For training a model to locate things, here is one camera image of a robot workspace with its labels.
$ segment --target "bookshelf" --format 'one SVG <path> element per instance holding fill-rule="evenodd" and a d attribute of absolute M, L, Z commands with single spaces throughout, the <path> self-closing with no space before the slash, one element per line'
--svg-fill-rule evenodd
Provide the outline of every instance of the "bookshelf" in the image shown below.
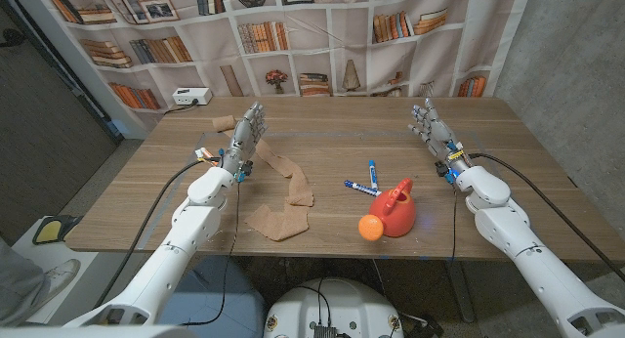
<path fill-rule="evenodd" d="M 284 96 L 300 95 L 298 76 L 303 72 L 327 74 L 334 96 L 368 96 L 395 86 L 404 96 L 416 96 L 421 83 L 433 80 L 435 96 L 456 96 L 462 82 L 475 75 L 487 78 L 484 95 L 492 96 L 527 0 L 355 0 L 350 4 L 344 0 L 315 0 L 297 5 L 267 0 L 256 8 L 245 8 L 238 0 L 224 0 L 225 11 L 210 16 L 198 14 L 196 0 L 171 0 L 180 19 L 150 24 L 127 23 L 110 0 L 69 1 L 79 7 L 107 4 L 117 22 L 71 23 L 64 20 L 51 0 L 42 1 L 104 83 L 115 81 L 152 90 L 161 110 L 130 109 L 141 115 L 155 115 L 174 104 L 171 94 L 178 87 L 209 87 L 215 96 L 229 96 L 221 65 L 232 66 L 245 96 L 275 95 L 273 87 L 265 82 L 265 73 L 271 69 L 289 76 L 282 85 Z M 448 14 L 443 26 L 422 35 L 375 42 L 375 15 L 405 11 L 416 24 L 420 15 L 444 8 Z M 289 30 L 290 50 L 245 53 L 237 27 L 264 21 L 284 23 Z M 170 36 L 180 36 L 192 63 L 140 64 L 129 43 Z M 114 41 L 134 65 L 114 68 L 94 64 L 82 49 L 78 41 L 81 38 Z M 347 60 L 354 60 L 361 84 L 353 93 L 342 88 Z M 400 83 L 387 84 L 396 71 L 403 72 Z"/>

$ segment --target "wooden table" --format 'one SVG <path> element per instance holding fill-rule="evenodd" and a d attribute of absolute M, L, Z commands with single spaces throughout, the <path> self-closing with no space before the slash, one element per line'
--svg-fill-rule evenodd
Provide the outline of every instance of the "wooden table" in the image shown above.
<path fill-rule="evenodd" d="M 240 117 L 254 98 L 213 99 L 208 106 L 166 116 L 67 239 L 81 251 L 126 251 L 152 201 L 164 183 L 193 161 L 192 152 L 213 152 L 229 138 L 214 132 L 212 118 Z M 252 230 L 243 220 L 266 203 L 281 212 L 289 180 L 257 155 L 254 170 L 240 186 L 240 221 L 233 253 L 236 255 L 419 258 L 451 256 L 453 246 L 453 191 L 436 174 L 435 158 L 407 129 L 412 105 L 418 98 L 262 98 L 271 149 L 299 164 L 314 192 L 310 229 L 275 242 Z M 438 99 L 440 117 L 456 132 L 465 150 L 487 152 L 521 170 L 590 239 L 613 260 L 625 260 L 625 242 L 602 218 L 587 197 L 567 177 L 527 128 L 501 100 Z M 390 189 L 405 177 L 413 178 L 412 195 L 417 220 L 412 231 L 399 238 L 364 240 L 357 224 L 368 211 L 372 196 L 343 185 L 346 179 L 369 184 L 368 161 L 374 159 L 381 189 Z M 599 258 L 523 181 L 488 160 L 479 159 L 513 190 L 513 197 L 529 215 L 538 236 L 565 261 Z M 171 215 L 184 200 L 188 185 L 206 171 L 199 165 L 165 193 L 150 220 L 140 248 L 154 250 L 170 230 Z M 229 193 L 221 230 L 199 252 L 228 253 L 235 225 L 236 190 Z M 464 197 L 459 197 L 456 219 L 456 257 L 503 259 L 504 255 L 479 235 Z"/>

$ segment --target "shoe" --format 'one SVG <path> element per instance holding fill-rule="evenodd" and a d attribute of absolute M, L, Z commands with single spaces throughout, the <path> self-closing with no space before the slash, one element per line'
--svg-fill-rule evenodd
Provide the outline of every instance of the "shoe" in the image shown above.
<path fill-rule="evenodd" d="M 50 281 L 50 290 L 46 297 L 32 308 L 31 312 L 35 313 L 61 293 L 76 278 L 78 270 L 80 270 L 80 261 L 71 259 L 44 273 L 44 276 Z"/>

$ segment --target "blue marker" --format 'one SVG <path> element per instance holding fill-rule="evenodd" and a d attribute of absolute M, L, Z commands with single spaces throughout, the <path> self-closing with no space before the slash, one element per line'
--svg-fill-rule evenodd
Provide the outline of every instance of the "blue marker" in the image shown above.
<path fill-rule="evenodd" d="M 345 181 L 345 187 L 352 188 L 352 189 L 355 189 L 355 190 L 360 190 L 360 191 L 366 192 L 366 193 L 368 193 L 369 195 L 372 195 L 372 196 L 378 196 L 379 194 L 382 193 L 379 190 L 374 190 L 374 189 L 372 189 L 370 187 L 366 187 L 366 186 L 363 186 L 363 185 L 360 185 L 358 183 L 354 183 L 354 182 L 351 182 L 351 181 Z"/>
<path fill-rule="evenodd" d="M 378 188 L 378 177 L 375 175 L 375 161 L 369 160 L 369 176 L 371 177 L 371 188 Z"/>

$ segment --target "white power strip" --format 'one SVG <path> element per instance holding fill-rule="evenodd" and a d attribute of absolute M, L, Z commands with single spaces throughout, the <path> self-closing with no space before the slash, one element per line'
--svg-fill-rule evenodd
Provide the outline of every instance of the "white power strip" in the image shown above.
<path fill-rule="evenodd" d="M 176 105 L 191 105 L 195 99 L 198 105 L 208 105 L 213 93 L 208 88 L 178 88 L 172 97 Z"/>

